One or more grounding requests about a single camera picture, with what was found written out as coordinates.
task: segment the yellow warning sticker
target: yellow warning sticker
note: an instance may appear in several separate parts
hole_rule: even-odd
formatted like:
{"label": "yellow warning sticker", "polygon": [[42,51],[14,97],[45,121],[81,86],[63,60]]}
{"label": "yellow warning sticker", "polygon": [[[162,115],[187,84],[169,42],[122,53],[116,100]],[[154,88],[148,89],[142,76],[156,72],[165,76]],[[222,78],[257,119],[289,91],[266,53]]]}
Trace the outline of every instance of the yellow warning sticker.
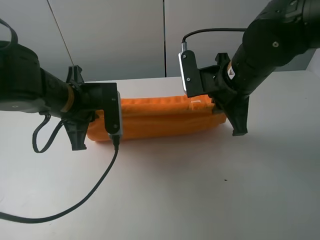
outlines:
{"label": "yellow warning sticker", "polygon": [[236,76],[236,73],[235,73],[234,69],[232,68],[231,61],[229,62],[229,65],[228,65],[228,76],[229,76],[230,80],[234,79],[234,77]]}

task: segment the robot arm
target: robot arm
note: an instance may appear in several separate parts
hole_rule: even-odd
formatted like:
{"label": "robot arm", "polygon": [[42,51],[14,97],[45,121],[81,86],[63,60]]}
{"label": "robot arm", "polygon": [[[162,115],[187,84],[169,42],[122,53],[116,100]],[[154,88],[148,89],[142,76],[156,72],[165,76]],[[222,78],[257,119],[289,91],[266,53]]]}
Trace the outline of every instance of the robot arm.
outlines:
{"label": "robot arm", "polygon": [[319,0],[272,0],[245,30],[232,60],[219,53],[217,65],[203,69],[197,68],[195,54],[187,50],[183,38],[179,61],[184,90],[188,97],[209,95],[214,111],[228,117],[233,135],[244,135],[250,94],[277,67],[320,48],[319,27]]}
{"label": "robot arm", "polygon": [[[112,140],[122,135],[121,100],[116,83],[85,83],[82,69],[70,66],[66,82],[40,67],[38,56],[18,44],[16,32],[11,31],[11,42],[0,41],[0,110],[39,113],[44,121],[32,135],[36,153],[45,152],[59,129],[64,126],[73,151],[85,150],[89,123],[96,118],[96,110],[104,110],[104,125]],[[37,147],[37,134],[50,120],[61,118],[48,143]]]}

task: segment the white tabletop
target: white tabletop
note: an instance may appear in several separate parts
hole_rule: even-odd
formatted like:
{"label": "white tabletop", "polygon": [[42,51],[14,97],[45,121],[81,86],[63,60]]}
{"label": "white tabletop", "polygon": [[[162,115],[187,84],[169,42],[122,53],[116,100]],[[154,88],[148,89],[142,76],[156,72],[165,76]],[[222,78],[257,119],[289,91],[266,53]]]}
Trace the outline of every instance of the white tabletop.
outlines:
{"label": "white tabletop", "polygon": [[[123,98],[183,93],[179,78],[123,80]],[[252,94],[248,131],[229,123],[187,136],[122,142],[88,202],[58,220],[0,220],[3,240],[301,240],[320,235],[320,79],[272,74]],[[82,199],[101,177],[111,144],[72,152],[64,130],[36,154],[37,114],[0,112],[0,211],[38,218]],[[44,143],[58,119],[39,136]]]}

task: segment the orange cloth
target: orange cloth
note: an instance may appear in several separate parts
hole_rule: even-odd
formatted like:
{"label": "orange cloth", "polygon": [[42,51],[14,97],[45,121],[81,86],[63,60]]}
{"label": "orange cloth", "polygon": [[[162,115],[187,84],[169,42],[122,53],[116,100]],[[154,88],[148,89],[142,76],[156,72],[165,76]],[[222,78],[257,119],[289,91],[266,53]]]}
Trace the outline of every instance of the orange cloth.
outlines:
{"label": "orange cloth", "polygon": [[[191,134],[226,122],[224,113],[212,114],[214,104],[208,96],[171,96],[122,99],[123,138],[140,139]],[[93,141],[109,140],[104,112],[91,122],[87,136]]]}

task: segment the white wall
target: white wall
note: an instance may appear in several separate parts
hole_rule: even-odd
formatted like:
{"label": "white wall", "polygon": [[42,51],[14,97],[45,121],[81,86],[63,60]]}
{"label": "white wall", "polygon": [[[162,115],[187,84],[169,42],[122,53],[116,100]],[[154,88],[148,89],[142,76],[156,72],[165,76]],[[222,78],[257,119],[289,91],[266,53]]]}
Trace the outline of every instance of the white wall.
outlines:
{"label": "white wall", "polygon": [[165,76],[162,0],[50,0],[85,81]]}
{"label": "white wall", "polygon": [[[182,94],[181,79],[121,81],[122,97]],[[320,80],[277,72],[252,94],[248,130],[229,123],[187,136],[122,142],[100,188],[65,217],[37,225],[0,220],[4,240],[301,240],[320,235]],[[113,155],[86,140],[72,152],[62,129],[32,150],[37,114],[0,112],[0,211],[56,214],[77,203]],[[39,136],[43,146],[53,119]]]}
{"label": "white wall", "polygon": [[320,49],[314,53],[307,70],[315,73],[320,78]]}

